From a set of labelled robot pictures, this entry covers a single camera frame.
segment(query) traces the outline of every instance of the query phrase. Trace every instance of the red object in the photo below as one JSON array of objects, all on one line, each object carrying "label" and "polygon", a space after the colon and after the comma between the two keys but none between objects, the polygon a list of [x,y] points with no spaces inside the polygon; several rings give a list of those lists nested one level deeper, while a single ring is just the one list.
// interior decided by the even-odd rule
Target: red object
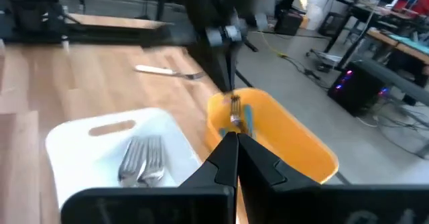
[{"label": "red object", "polygon": [[[406,3],[407,0],[399,0],[394,9],[401,11],[406,6]],[[420,15],[429,15],[429,0],[417,0],[411,10]]]}]

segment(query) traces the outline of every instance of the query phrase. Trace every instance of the silver fork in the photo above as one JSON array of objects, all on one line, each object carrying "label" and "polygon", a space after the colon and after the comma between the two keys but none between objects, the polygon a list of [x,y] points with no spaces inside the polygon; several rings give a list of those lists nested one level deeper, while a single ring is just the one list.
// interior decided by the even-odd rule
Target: silver fork
[{"label": "silver fork", "polygon": [[185,78],[187,80],[197,80],[206,75],[205,72],[198,72],[194,74],[183,74],[181,72],[176,72],[175,70],[172,70],[172,69],[158,68],[154,66],[144,66],[144,65],[137,65],[135,66],[134,69],[138,72],[154,73],[154,74],[161,74],[166,76],[177,76],[177,77]]},{"label": "silver fork", "polygon": [[118,179],[122,187],[135,186],[139,170],[146,165],[146,141],[146,139],[135,136],[129,139],[127,151],[118,171]]},{"label": "silver fork", "polygon": [[145,168],[137,179],[138,186],[154,187],[164,176],[165,153],[164,143],[161,136],[151,138],[147,143],[147,157]]},{"label": "silver fork", "polygon": [[248,133],[243,121],[241,120],[241,101],[240,96],[231,96],[231,123],[240,129],[241,133]]}]

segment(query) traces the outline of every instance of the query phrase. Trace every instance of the gray floor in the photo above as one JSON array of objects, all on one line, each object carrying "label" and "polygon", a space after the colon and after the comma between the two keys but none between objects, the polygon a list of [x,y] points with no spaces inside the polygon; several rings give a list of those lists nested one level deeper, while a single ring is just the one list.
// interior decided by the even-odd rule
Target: gray floor
[{"label": "gray floor", "polygon": [[[136,17],[142,4],[135,0],[87,0],[87,14]],[[71,12],[78,12],[77,0],[62,0]],[[156,4],[149,5],[154,18]],[[186,20],[177,8],[168,6],[165,21]],[[310,34],[301,31],[299,34]],[[323,49],[327,40],[315,38],[281,38],[265,35],[272,48],[295,58],[307,68],[314,61],[305,57],[310,48]],[[326,91],[308,80],[287,61],[274,54],[261,34],[252,33],[249,40],[259,48],[255,53],[243,48],[239,53],[239,71],[255,87],[263,89],[280,102],[291,114],[313,131],[335,152],[340,172],[353,184],[423,184],[429,183],[429,161],[420,159],[392,144],[377,128],[367,127],[326,96]],[[344,52],[343,41],[333,52]],[[318,73],[332,83],[338,73]],[[245,87],[237,79],[237,87]],[[330,184],[340,184],[338,178]]]}]

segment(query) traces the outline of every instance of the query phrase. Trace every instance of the black machine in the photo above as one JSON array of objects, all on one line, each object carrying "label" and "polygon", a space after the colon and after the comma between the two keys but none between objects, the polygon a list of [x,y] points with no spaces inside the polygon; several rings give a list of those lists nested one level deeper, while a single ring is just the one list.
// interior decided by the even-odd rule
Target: black machine
[{"label": "black machine", "polygon": [[285,36],[295,36],[303,19],[297,11],[284,11],[274,26],[274,32]]},{"label": "black machine", "polygon": [[[266,24],[256,10],[260,3],[266,2],[184,0],[192,25],[135,29],[84,25],[66,15],[58,0],[0,0],[0,38],[6,44],[186,46],[229,93],[247,30]],[[66,201],[61,219],[63,224],[234,224],[238,177],[250,224],[423,223],[429,215],[428,186],[323,186],[249,136],[231,132],[178,188],[84,190]]]},{"label": "black machine", "polygon": [[387,93],[385,83],[350,62],[328,90],[328,96],[352,116],[364,115]]}]

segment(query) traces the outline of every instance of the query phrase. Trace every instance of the computer tower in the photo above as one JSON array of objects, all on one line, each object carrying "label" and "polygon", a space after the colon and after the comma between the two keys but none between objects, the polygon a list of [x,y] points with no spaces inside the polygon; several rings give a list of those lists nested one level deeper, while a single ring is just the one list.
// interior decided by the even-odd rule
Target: computer tower
[{"label": "computer tower", "polygon": [[328,96],[352,116],[364,115],[387,92],[384,83],[350,62],[328,90]]}]

